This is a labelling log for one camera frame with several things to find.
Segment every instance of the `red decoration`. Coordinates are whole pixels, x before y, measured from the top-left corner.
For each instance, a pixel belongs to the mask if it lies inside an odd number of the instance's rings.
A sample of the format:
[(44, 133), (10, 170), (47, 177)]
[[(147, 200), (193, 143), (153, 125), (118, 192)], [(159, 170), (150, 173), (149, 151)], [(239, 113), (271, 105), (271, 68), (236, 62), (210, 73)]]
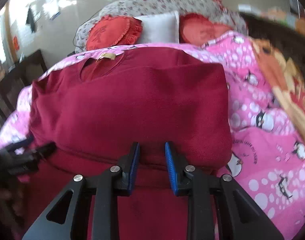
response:
[(196, 46), (201, 46), (209, 40), (220, 37), (226, 31), (232, 30), (230, 26), (214, 24), (197, 13), (189, 13), (181, 17), (179, 29), (182, 41)]
[(14, 49), (16, 51), (20, 49), (17, 36), (14, 36)]
[(103, 16), (89, 31), (86, 49), (135, 44), (142, 32), (141, 21), (129, 16)]

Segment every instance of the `wooden chair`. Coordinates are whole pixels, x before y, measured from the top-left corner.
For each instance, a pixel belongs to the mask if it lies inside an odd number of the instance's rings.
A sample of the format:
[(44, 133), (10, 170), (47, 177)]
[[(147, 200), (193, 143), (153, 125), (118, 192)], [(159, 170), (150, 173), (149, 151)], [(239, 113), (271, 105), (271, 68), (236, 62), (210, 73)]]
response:
[[(10, 112), (13, 112), (16, 107), (11, 104), (7, 97), (7, 94), (9, 94), (9, 92), (11, 91), (14, 82), (19, 79), (22, 81), (24, 86), (30, 85), (30, 82), (26, 78), (26, 70), (29, 65), (40, 65), (43, 70), (43, 73), (47, 71), (47, 67), (40, 49), (24, 58), (21, 63), (15, 63), (15, 67), (9, 73), (7, 73), (5, 77), (0, 81), (0, 97), (3, 99)], [(4, 120), (7, 119), (1, 108), (0, 116)]]

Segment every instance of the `black cable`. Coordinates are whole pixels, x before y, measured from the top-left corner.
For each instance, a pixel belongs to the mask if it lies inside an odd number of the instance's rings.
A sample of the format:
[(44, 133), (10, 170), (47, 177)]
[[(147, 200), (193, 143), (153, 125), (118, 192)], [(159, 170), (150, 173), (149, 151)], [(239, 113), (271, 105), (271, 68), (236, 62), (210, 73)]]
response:
[[(88, 20), (86, 20), (84, 23), (80, 24), (79, 27), (82, 26), (83, 24), (85, 24), (86, 22), (88, 22), (90, 19), (92, 19), (92, 17), (94, 17), (94, 16), (95, 16), (97, 13), (99, 13), (101, 10), (102, 10), (102, 9), (99, 9), (98, 11), (96, 11)], [(78, 48), (80, 48), (80, 49), (83, 49), (84, 46), (80, 47), (80, 46), (75, 45), (75, 43), (74, 43), (75, 38), (76, 38), (76, 35), (77, 35), (78, 29), (76, 30), (75, 36), (74, 36), (74, 38), (73, 38), (73, 40), (72, 40), (72, 44), (73, 44), (75, 47), (78, 47)]]

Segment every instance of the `red sweater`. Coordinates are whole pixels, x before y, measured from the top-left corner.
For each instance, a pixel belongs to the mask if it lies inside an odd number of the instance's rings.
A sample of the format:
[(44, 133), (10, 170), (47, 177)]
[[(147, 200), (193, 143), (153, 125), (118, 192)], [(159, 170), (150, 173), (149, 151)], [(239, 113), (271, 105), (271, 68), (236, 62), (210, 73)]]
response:
[(30, 130), (58, 150), (31, 177), (26, 226), (75, 174), (115, 165), (141, 145), (136, 188), (118, 199), (121, 239), (185, 239), (186, 198), (170, 189), (164, 143), (212, 172), (231, 157), (228, 93), (220, 64), (170, 48), (87, 59), (32, 85)]

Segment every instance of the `floral bedsheet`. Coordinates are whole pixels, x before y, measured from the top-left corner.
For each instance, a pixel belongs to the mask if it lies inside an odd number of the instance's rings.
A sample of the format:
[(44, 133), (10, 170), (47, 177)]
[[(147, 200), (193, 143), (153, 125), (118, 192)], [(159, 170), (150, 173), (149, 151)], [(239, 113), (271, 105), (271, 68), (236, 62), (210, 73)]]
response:
[[(232, 157), (218, 176), (230, 173), (285, 239), (292, 239), (305, 223), (305, 145), (275, 100), (246, 36), (230, 31), (202, 49), (190, 44), (152, 43), (88, 51), (65, 58), (40, 78), (84, 58), (99, 58), (103, 52), (118, 55), (145, 46), (181, 49), (203, 62), (223, 65), (233, 146)], [(0, 147), (25, 138), (30, 104), (31, 86), (21, 91), (16, 111), (0, 131)]]

